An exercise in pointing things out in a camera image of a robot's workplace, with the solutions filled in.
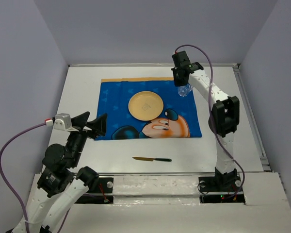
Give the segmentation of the blue cartoon placemat cloth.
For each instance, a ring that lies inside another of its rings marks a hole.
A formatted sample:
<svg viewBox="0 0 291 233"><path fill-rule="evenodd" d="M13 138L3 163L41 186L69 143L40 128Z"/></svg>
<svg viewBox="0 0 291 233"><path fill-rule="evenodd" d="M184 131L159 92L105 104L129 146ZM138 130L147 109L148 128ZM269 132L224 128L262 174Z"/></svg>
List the blue cartoon placemat cloth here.
<svg viewBox="0 0 291 233"><path fill-rule="evenodd" d="M107 114L103 140L201 138L192 90L170 77L103 79L97 116Z"/></svg>

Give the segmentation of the clear plastic drinking glass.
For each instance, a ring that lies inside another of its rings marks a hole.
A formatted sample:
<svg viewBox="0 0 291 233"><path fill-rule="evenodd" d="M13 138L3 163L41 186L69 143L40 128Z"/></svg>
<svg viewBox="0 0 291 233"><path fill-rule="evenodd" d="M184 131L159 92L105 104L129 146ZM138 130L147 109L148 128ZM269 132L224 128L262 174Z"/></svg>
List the clear plastic drinking glass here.
<svg viewBox="0 0 291 233"><path fill-rule="evenodd" d="M192 89L193 89L193 86L190 85L189 83L186 85L183 85L183 86L179 86L178 87L178 94L181 97L186 97L189 95L189 93L192 91Z"/></svg>

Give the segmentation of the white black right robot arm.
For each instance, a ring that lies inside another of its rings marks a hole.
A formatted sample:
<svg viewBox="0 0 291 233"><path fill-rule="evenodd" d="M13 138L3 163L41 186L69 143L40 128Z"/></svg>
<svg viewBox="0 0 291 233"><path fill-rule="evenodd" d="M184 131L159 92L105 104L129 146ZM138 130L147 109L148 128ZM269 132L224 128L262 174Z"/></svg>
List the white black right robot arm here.
<svg viewBox="0 0 291 233"><path fill-rule="evenodd" d="M233 156L234 133L240 122L240 100L222 91L213 81L213 73L207 75L198 63L192 63L185 51L172 55L174 84L196 89L208 103L209 128L216 140L216 165L214 176L199 178L201 194L210 192L237 192L242 187L237 169L240 167Z"/></svg>

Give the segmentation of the gold knife green handle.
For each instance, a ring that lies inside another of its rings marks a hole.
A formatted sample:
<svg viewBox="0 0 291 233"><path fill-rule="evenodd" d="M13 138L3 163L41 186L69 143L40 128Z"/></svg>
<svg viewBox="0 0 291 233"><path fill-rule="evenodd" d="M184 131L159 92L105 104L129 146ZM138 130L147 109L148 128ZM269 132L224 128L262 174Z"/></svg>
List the gold knife green handle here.
<svg viewBox="0 0 291 233"><path fill-rule="evenodd" d="M148 161L148 162L153 162L153 161L160 161L160 162L172 162L172 159L170 158L150 158L150 157L132 157L134 160L138 161Z"/></svg>

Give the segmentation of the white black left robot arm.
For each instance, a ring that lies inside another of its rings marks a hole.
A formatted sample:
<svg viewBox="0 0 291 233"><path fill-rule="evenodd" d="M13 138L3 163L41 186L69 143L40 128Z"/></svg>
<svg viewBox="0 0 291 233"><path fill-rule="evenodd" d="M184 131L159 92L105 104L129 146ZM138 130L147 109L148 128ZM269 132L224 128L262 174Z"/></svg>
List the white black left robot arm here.
<svg viewBox="0 0 291 233"><path fill-rule="evenodd" d="M29 132L47 126L68 132L69 136L65 145L52 144L47 147L42 160L45 168L28 206L25 206L7 179L3 179L23 211L21 221L9 230L11 233L50 233L60 220L65 221L68 211L79 198L96 188L100 193L103 192L99 174L90 167L82 167L77 174L70 171L78 165L86 140L96 139L106 133L107 114L92 121L88 120L89 115L89 112L84 112L71 117L61 113L25 130Z"/></svg>

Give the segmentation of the beige round plate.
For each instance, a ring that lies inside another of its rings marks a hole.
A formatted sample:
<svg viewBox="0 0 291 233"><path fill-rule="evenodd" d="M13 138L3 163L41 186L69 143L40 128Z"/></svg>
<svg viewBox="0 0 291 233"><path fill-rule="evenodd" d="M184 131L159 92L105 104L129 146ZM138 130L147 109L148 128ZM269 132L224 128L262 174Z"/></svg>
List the beige round plate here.
<svg viewBox="0 0 291 233"><path fill-rule="evenodd" d="M163 111L162 98L151 91L142 91L133 95L128 103L129 113L137 120L150 121Z"/></svg>

